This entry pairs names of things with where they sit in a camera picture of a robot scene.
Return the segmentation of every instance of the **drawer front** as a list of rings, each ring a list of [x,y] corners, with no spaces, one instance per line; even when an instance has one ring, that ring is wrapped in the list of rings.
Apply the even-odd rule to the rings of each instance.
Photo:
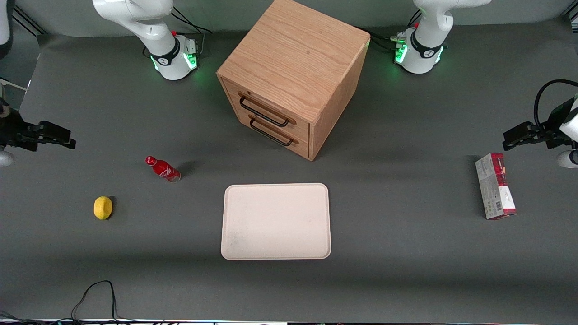
[[[237,118],[251,115],[274,131],[289,135],[299,142],[309,143],[309,123],[297,116],[279,112],[270,105],[263,104],[255,98],[255,94],[243,87],[223,78],[223,87],[231,100]]]
[[[307,142],[296,139],[294,136],[285,133],[284,130],[279,130],[279,128],[271,126],[267,121],[251,113],[238,115],[238,118],[242,124],[250,127],[261,135],[286,147],[303,158],[309,158],[309,144]]]

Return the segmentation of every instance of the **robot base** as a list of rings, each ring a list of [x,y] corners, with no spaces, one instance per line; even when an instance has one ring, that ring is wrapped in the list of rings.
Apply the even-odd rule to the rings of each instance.
[[[157,64],[151,57],[154,68],[168,80],[182,79],[198,67],[195,40],[187,39],[182,35],[177,35],[175,39],[180,43],[180,51],[170,65]]]
[[[416,29],[411,27],[404,32],[398,33],[398,37],[409,40],[410,36]],[[439,62],[442,55],[443,47],[437,53],[433,53],[430,58],[422,58],[411,42],[405,41],[400,49],[395,53],[394,62],[401,65],[408,72],[420,75],[429,72],[436,63]]]

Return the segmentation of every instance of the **gray mat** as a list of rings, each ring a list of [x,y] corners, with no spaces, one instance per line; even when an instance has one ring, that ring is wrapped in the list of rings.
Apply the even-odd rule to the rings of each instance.
[[[315,162],[236,121],[214,72],[243,34],[208,36],[200,69],[178,82],[136,38],[44,39],[24,117],[70,128],[78,145],[12,149],[0,170],[2,308],[65,317],[109,279],[125,317],[575,323],[578,174],[543,145],[506,153],[519,214],[486,221],[473,165],[532,118],[541,85],[578,79],[570,35],[567,19],[456,27],[422,76],[371,46]],[[575,92],[549,89],[543,116]],[[158,178],[149,154],[185,177]],[[224,190],[285,182],[328,186],[329,258],[224,260]],[[92,215],[100,195],[116,201],[108,221]],[[79,316],[108,317],[109,299],[95,288]]]

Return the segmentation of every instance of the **wooden cabinet top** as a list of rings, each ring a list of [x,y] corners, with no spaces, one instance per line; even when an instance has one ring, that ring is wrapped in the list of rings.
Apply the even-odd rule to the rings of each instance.
[[[217,74],[315,122],[369,34],[292,0],[275,0]]]

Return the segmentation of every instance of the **product box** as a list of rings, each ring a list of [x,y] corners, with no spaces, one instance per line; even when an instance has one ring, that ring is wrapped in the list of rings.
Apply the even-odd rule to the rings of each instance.
[[[490,153],[476,162],[486,219],[498,220],[516,214],[514,199],[506,181],[503,153]]]

